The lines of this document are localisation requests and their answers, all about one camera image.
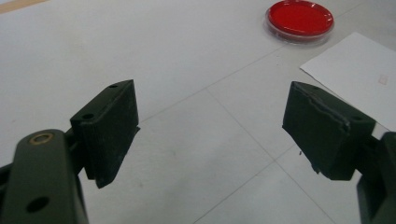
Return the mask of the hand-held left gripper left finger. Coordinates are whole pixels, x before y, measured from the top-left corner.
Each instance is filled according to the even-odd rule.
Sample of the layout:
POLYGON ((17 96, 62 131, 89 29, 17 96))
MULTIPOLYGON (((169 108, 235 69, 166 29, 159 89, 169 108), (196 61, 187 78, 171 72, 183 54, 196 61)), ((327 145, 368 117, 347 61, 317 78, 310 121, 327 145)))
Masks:
POLYGON ((88 178, 99 189, 109 185, 139 131, 134 81, 104 88, 70 122, 74 136, 86 151, 88 178))

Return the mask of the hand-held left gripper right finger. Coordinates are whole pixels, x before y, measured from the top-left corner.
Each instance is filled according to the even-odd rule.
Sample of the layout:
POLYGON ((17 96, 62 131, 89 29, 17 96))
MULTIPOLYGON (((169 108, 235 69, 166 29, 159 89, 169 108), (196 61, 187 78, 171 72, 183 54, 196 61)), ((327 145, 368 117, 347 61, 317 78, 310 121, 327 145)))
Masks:
POLYGON ((315 172, 349 180, 358 149, 372 136, 375 120, 323 89, 293 81, 282 128, 305 154, 315 172))

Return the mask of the red petri dish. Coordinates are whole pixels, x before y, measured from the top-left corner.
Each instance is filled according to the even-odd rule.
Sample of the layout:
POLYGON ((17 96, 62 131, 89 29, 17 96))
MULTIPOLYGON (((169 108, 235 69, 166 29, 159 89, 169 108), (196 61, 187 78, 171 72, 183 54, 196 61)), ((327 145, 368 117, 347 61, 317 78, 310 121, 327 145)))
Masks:
POLYGON ((274 36, 294 43, 324 41, 334 27, 329 9, 306 0, 279 1, 267 9, 265 20, 274 36))

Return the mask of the white paper sheet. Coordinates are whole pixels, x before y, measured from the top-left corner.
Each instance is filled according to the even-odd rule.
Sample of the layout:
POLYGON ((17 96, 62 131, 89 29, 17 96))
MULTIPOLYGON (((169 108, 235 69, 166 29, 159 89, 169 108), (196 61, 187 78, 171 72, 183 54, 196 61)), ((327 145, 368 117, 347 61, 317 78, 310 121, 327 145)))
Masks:
POLYGON ((396 51, 353 33, 304 63, 301 69, 396 132, 396 51))

